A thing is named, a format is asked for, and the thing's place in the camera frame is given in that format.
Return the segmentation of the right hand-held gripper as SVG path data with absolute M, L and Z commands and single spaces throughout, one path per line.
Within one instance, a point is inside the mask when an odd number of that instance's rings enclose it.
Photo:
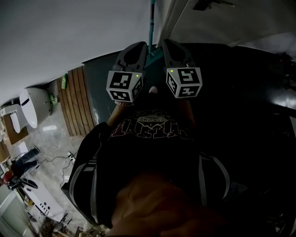
M 191 52 L 170 39 L 162 42 L 162 50 L 166 64 L 166 84 L 174 97 L 197 97 L 203 82 L 201 69 L 193 61 Z

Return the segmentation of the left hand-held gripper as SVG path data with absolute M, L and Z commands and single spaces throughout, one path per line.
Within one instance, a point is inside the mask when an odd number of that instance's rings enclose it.
M 108 73 L 106 90 L 113 101 L 134 102 L 143 88 L 147 43 L 138 42 L 121 51 Z

